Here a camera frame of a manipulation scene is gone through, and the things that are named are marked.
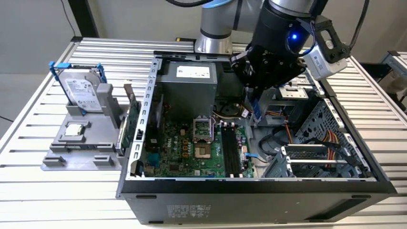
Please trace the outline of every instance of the blue latch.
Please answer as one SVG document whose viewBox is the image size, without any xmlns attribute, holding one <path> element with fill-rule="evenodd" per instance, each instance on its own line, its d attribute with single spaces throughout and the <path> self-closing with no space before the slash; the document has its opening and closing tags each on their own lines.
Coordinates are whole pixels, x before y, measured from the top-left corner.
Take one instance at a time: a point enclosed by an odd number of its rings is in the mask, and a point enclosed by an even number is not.
<svg viewBox="0 0 407 229">
<path fill-rule="evenodd" d="M 71 67 L 70 63 L 58 63 L 55 66 L 57 69 L 67 69 L 70 67 Z"/>
<path fill-rule="evenodd" d="M 106 76 L 103 75 L 103 68 L 102 68 L 99 63 L 95 65 L 95 68 L 98 69 L 98 72 L 99 72 L 99 80 L 101 80 L 101 82 L 106 83 L 107 80 L 106 80 Z"/>
<path fill-rule="evenodd" d="M 57 77 L 57 74 L 55 74 L 55 71 L 54 71 L 54 68 L 53 68 L 53 65 L 54 65 L 54 62 L 53 61 L 49 61 L 47 63 L 47 69 L 54 77 L 54 80 L 58 82 L 58 77 Z"/>
</svg>

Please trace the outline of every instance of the black cable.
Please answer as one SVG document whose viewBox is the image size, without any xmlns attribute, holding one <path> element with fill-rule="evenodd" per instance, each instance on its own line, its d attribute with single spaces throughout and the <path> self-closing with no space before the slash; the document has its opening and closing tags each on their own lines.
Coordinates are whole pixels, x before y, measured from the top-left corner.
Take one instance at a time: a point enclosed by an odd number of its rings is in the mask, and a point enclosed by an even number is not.
<svg viewBox="0 0 407 229">
<path fill-rule="evenodd" d="M 270 155 L 270 156 L 274 156 L 274 155 L 277 154 L 277 153 L 272 153 L 272 152 L 269 152 L 269 151 L 265 151 L 265 150 L 262 149 L 261 144 L 262 144 L 262 142 L 266 141 L 269 138 L 270 138 L 280 146 L 284 146 L 284 145 L 288 144 L 288 142 L 281 141 L 281 140 L 274 136 L 274 134 L 278 133 L 278 132 L 280 132 L 281 130 L 284 130 L 284 129 L 285 129 L 284 126 L 280 126 L 280 125 L 276 126 L 276 127 L 272 129 L 270 133 L 269 133 L 268 135 L 265 135 L 265 136 L 258 140 L 258 142 L 257 142 L 257 147 L 258 147 L 260 151 L 261 151 L 264 154 Z"/>
<path fill-rule="evenodd" d="M 73 26 L 70 24 L 70 21 L 69 21 L 67 15 L 66 15 L 66 9 L 65 9 L 65 5 L 63 5 L 62 0 L 61 0 L 61 4 L 62 4 L 62 8 L 63 8 L 65 17 L 66 17 L 66 20 L 67 20 L 67 23 L 69 23 L 69 26 L 70 26 L 70 29 L 71 29 L 71 32 L 73 32 L 73 36 L 75 36 L 75 32 L 74 32 Z"/>
<path fill-rule="evenodd" d="M 260 158 L 257 158 L 256 156 L 252 156 L 250 158 L 254 158 L 254 159 L 257 159 L 260 162 L 262 162 L 262 163 L 268 163 L 268 161 L 262 161 Z"/>
<path fill-rule="evenodd" d="M 356 40 L 357 40 L 358 32 L 360 32 L 360 29 L 361 29 L 364 17 L 366 16 L 368 4 L 369 4 L 369 0 L 364 0 L 362 9 L 361 9 L 361 14 L 360 14 L 358 22 L 357 22 L 357 25 L 356 25 L 356 29 L 354 29 L 352 41 L 350 41 L 350 44 L 349 44 L 349 48 L 350 48 L 350 49 L 353 48 L 353 46 L 354 46 L 354 44 L 356 44 Z"/>
<path fill-rule="evenodd" d="M 268 131 L 266 131 L 266 134 L 268 134 Z M 272 149 L 272 146 L 269 145 L 269 141 L 266 141 L 266 144 L 268 144 L 269 149 Z"/>
<path fill-rule="evenodd" d="M 200 0 L 200 1 L 189 2 L 189 3 L 178 2 L 176 0 L 165 0 L 165 1 L 169 2 L 172 5 L 176 5 L 178 7 L 194 7 L 194 6 L 204 5 L 205 3 L 209 3 L 213 0 Z"/>
<path fill-rule="evenodd" d="M 368 177 L 368 174 L 362 168 L 361 162 L 354 158 L 354 156 L 348 156 L 341 152 L 341 149 L 344 148 L 340 144 L 332 143 L 332 142 L 322 142 L 316 137 L 309 138 L 306 141 L 301 142 L 301 144 L 308 144 L 309 142 L 314 142 L 314 144 L 321 144 L 325 147 L 328 147 L 336 155 L 340 155 L 341 158 L 345 160 L 345 162 L 352 166 L 357 167 L 361 171 L 361 174 Z"/>
<path fill-rule="evenodd" d="M 290 52 L 292 55 L 294 55 L 296 57 L 302 57 L 304 55 L 306 55 L 308 53 L 310 53 L 312 49 L 314 48 L 314 45 L 316 45 L 316 39 L 314 39 L 314 21 L 310 20 L 309 21 L 309 26 L 310 26 L 310 35 L 313 37 L 313 40 L 312 40 L 312 45 L 310 45 L 310 48 L 304 51 L 301 54 L 298 53 L 294 53 L 290 48 L 289 48 L 289 31 L 286 32 L 286 38 L 285 38 L 285 50 L 288 52 Z"/>
<path fill-rule="evenodd" d="M 13 123 L 13 120 L 11 120 L 11 119 L 7 119 L 7 118 L 2 117 L 1 115 L 0 115 L 0 118 L 2 118 L 3 120 L 6 120 L 6 121 L 9 121 L 9 122 Z"/>
</svg>

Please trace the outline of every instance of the label sticker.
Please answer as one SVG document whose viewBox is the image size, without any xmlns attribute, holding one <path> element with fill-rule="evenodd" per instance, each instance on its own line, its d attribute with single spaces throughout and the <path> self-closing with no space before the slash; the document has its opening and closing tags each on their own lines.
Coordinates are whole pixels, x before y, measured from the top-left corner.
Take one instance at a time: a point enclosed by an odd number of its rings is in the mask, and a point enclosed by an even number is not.
<svg viewBox="0 0 407 229">
<path fill-rule="evenodd" d="M 182 78 L 209 79 L 209 67 L 178 66 L 176 68 L 176 76 Z"/>
<path fill-rule="evenodd" d="M 244 111 L 241 112 L 241 117 L 246 118 L 246 115 L 248 115 L 248 110 L 244 109 Z"/>
<path fill-rule="evenodd" d="M 166 205 L 169 218 L 206 218 L 210 205 Z"/>
<path fill-rule="evenodd" d="M 65 79 L 65 83 L 77 106 L 85 111 L 99 111 L 91 83 L 83 79 Z"/>
<path fill-rule="evenodd" d="M 324 67 L 322 67 L 322 64 L 318 61 L 317 56 L 313 56 L 313 62 L 314 62 L 316 67 L 318 68 L 318 70 L 322 70 Z"/>
</svg>

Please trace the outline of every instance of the white wall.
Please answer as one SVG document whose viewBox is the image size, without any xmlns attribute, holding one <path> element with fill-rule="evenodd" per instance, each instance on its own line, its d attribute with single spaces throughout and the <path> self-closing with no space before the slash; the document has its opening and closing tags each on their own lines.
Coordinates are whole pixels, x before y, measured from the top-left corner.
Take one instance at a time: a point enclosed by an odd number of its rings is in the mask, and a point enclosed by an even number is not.
<svg viewBox="0 0 407 229">
<path fill-rule="evenodd" d="M 46 73 L 71 36 L 59 0 L 0 0 L 0 73 Z"/>
<path fill-rule="evenodd" d="M 173 41 L 196 38 L 200 8 L 180 8 L 164 0 L 89 0 L 99 35 L 106 38 Z M 322 15 L 332 19 L 344 42 L 349 42 L 362 0 L 329 0 Z M 407 0 L 370 0 L 353 55 L 374 62 L 386 50 L 407 50 Z M 234 32 L 233 42 L 249 42 L 250 34 Z"/>
</svg>

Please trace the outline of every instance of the cable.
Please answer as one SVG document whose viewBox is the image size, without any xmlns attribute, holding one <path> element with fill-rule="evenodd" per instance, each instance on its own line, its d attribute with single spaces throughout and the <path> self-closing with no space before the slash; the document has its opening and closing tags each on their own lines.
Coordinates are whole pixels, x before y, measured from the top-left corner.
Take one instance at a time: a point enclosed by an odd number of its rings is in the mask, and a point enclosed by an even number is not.
<svg viewBox="0 0 407 229">
<path fill-rule="evenodd" d="M 289 129 L 288 129 L 288 116 L 285 116 L 284 126 L 285 126 L 285 131 L 286 131 L 288 143 L 292 144 L 292 138 L 290 138 L 290 133 L 289 133 Z"/>
<path fill-rule="evenodd" d="M 328 132 L 325 133 L 325 136 L 322 138 L 322 142 L 325 141 L 326 138 L 328 138 Z"/>
<path fill-rule="evenodd" d="M 362 25 L 364 17 L 366 16 L 368 4 L 369 4 L 369 0 L 364 0 L 361 14 L 360 14 L 358 22 L 357 22 L 357 25 L 356 25 L 352 41 L 350 41 L 350 44 L 349 44 L 349 48 L 350 49 L 353 48 L 353 46 L 356 44 L 356 40 L 357 40 L 357 36 L 358 36 L 361 25 Z"/>
<path fill-rule="evenodd" d="M 288 142 L 282 142 L 282 141 L 274 136 L 274 134 L 278 133 L 278 132 L 282 131 L 282 130 L 284 130 L 284 126 L 282 126 L 282 125 L 276 126 L 276 127 L 272 129 L 270 133 L 269 133 L 268 135 L 265 135 L 265 136 L 258 140 L 258 142 L 257 142 L 257 147 L 258 147 L 260 151 L 261 151 L 264 154 L 270 155 L 270 156 L 274 156 L 274 155 L 277 154 L 277 153 L 272 153 L 272 152 L 269 152 L 269 151 L 265 151 L 265 150 L 262 149 L 261 144 L 262 144 L 262 142 L 266 141 L 269 138 L 272 138 L 273 141 L 276 142 L 276 144 L 278 144 L 280 146 L 284 146 L 284 145 L 288 144 Z"/>
<path fill-rule="evenodd" d="M 210 116 L 210 119 L 213 120 L 213 124 L 216 124 L 216 119 Z"/>
<path fill-rule="evenodd" d="M 285 38 L 285 50 L 288 52 L 290 52 L 292 55 L 294 55 L 296 57 L 302 57 L 304 55 L 306 55 L 308 53 L 310 53 L 312 49 L 314 48 L 314 45 L 316 45 L 316 39 L 314 39 L 314 21 L 310 20 L 309 21 L 309 26 L 310 26 L 310 35 L 313 37 L 313 40 L 312 40 L 312 45 L 310 45 L 310 48 L 304 51 L 301 54 L 298 53 L 294 53 L 292 50 L 290 50 L 290 47 L 289 47 L 289 31 L 286 32 L 286 38 Z"/>
<path fill-rule="evenodd" d="M 273 116 L 281 116 L 277 112 L 274 111 L 266 111 L 265 112 L 266 115 L 273 115 Z"/>
<path fill-rule="evenodd" d="M 306 141 L 304 141 L 301 144 L 308 144 L 309 142 L 314 142 L 314 144 L 321 144 L 325 147 L 328 147 L 334 153 L 337 153 L 340 155 L 340 157 L 342 158 L 342 160 L 345 160 L 345 162 L 352 166 L 352 167 L 357 167 L 361 171 L 361 174 L 364 177 L 369 177 L 370 173 L 368 173 L 364 170 L 364 166 L 361 164 L 361 162 L 357 160 L 357 157 L 354 156 L 348 156 L 345 155 L 345 153 L 341 151 L 341 149 L 344 148 L 340 144 L 336 143 L 330 143 L 330 142 L 322 142 L 321 140 L 318 140 L 316 137 L 309 138 Z"/>
<path fill-rule="evenodd" d="M 326 132 L 328 132 L 328 134 L 329 134 L 329 140 L 328 140 L 328 142 L 332 142 L 332 140 L 333 140 L 332 132 L 330 132 L 330 130 L 328 130 Z M 332 152 L 332 150 L 328 148 L 328 160 L 332 160 L 332 155 L 333 155 L 333 152 Z"/>
<path fill-rule="evenodd" d="M 329 130 L 325 131 L 325 134 L 326 134 L 326 135 L 325 135 L 326 137 L 324 138 L 322 141 L 324 141 L 324 142 L 329 142 L 329 141 L 330 141 Z M 329 148 L 326 149 L 326 156 L 325 156 L 325 159 L 326 159 L 326 160 L 330 159 L 330 149 L 329 149 Z"/>
<path fill-rule="evenodd" d="M 330 131 L 333 137 L 334 137 L 334 143 L 338 144 L 338 139 L 337 139 L 337 136 L 336 134 Z M 332 160 L 334 160 L 334 151 L 332 152 Z"/>
<path fill-rule="evenodd" d="M 13 123 L 13 120 L 11 120 L 11 119 L 7 119 L 7 118 L 5 118 L 5 117 L 2 117 L 2 116 L 0 116 L 0 118 L 2 118 L 3 120 L 6 120 L 6 121 L 9 121 L 9 122 Z"/>
<path fill-rule="evenodd" d="M 258 157 L 256 157 L 256 156 L 252 156 L 250 158 L 254 158 L 254 159 L 257 159 L 260 162 L 262 162 L 262 163 L 268 163 L 266 161 L 262 161 Z"/>
<path fill-rule="evenodd" d="M 224 113 L 220 113 L 218 111 L 212 111 L 212 113 L 221 119 L 234 119 L 234 118 L 240 118 L 240 116 L 234 116 L 234 115 L 226 115 Z"/>
<path fill-rule="evenodd" d="M 66 20 L 67 20 L 70 29 L 71 29 L 71 31 L 73 31 L 73 36 L 75 36 L 75 32 L 74 32 L 73 26 L 71 26 L 71 24 L 70 24 L 70 21 L 69 21 L 67 15 L 66 15 L 66 9 L 65 9 L 65 5 L 63 5 L 63 1 L 62 1 L 62 0 L 61 0 L 61 4 L 62 4 L 62 8 L 63 8 L 63 13 L 65 13 Z"/>
<path fill-rule="evenodd" d="M 266 144 L 268 144 L 268 147 L 269 147 L 269 149 L 272 149 L 272 146 L 269 145 L 269 140 L 266 140 Z"/>
<path fill-rule="evenodd" d="M 178 7 L 194 7 L 194 6 L 204 5 L 205 3 L 209 3 L 213 0 L 200 0 L 200 1 L 189 2 L 189 3 L 178 2 L 178 1 L 174 1 L 174 0 L 165 0 L 165 1 L 169 2 L 172 5 L 176 5 Z"/>
</svg>

